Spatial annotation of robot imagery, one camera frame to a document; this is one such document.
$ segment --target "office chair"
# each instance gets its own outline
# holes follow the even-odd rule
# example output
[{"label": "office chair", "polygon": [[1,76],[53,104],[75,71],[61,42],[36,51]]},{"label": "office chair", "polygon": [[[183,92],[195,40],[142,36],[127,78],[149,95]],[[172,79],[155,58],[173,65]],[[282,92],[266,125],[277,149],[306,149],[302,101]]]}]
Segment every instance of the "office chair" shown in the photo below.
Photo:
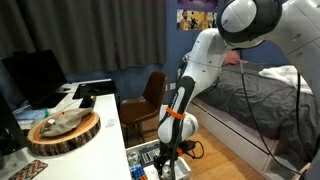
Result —
[{"label": "office chair", "polygon": [[119,118],[124,128],[127,130],[126,140],[128,144],[128,128],[137,127],[142,141],[142,122],[150,120],[159,115],[162,100],[167,84],[167,76],[162,72],[153,72],[145,86],[142,96],[126,99],[120,103]]}]

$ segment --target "floor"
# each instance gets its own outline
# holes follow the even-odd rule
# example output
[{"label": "floor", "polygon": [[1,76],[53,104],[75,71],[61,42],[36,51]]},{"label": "floor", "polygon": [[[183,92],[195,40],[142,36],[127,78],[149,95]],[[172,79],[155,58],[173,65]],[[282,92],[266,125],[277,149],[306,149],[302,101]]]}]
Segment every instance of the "floor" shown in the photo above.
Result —
[{"label": "floor", "polygon": [[[154,118],[143,124],[144,131],[148,131],[144,136],[146,141],[157,139],[157,123],[158,118]],[[142,143],[135,129],[129,129],[129,134],[127,147]],[[200,126],[199,131],[189,139],[200,141],[205,149],[205,154],[201,159],[192,159],[187,155],[183,155],[184,160],[191,168],[191,180],[264,179],[204,127]],[[201,148],[199,146],[196,147],[195,153],[200,155]]]}]

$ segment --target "wooden tray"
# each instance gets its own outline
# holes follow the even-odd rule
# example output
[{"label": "wooden tray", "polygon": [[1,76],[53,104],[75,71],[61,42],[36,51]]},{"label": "wooden tray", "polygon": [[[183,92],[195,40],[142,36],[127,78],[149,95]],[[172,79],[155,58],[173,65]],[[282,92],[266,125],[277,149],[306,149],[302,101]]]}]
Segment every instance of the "wooden tray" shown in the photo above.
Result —
[{"label": "wooden tray", "polygon": [[56,137],[41,137],[40,130],[44,123],[52,118],[59,118],[62,113],[47,117],[36,124],[28,134],[28,147],[31,152],[41,156],[54,156],[72,151],[90,141],[100,129],[100,117],[96,112],[91,112],[82,118],[78,127],[66,134]]}]

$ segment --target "poster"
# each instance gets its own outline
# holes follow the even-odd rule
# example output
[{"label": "poster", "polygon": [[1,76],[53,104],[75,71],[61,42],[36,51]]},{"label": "poster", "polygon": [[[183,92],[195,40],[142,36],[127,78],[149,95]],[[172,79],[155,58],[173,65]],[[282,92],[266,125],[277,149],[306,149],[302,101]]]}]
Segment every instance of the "poster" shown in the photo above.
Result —
[{"label": "poster", "polygon": [[218,0],[177,0],[179,4],[199,7],[199,8],[216,8],[218,6]]},{"label": "poster", "polygon": [[205,30],[216,27],[217,14],[206,11],[177,10],[177,30]]}]

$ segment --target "computer monitor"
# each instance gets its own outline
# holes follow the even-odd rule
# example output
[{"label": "computer monitor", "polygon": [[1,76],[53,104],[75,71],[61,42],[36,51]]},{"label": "computer monitor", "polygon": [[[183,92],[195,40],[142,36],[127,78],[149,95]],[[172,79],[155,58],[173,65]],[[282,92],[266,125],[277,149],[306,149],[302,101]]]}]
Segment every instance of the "computer monitor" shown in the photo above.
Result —
[{"label": "computer monitor", "polygon": [[11,154],[26,145],[26,138],[0,92],[0,153]]},{"label": "computer monitor", "polygon": [[52,50],[2,59],[32,109],[53,108],[67,93],[55,93],[67,82]]}]

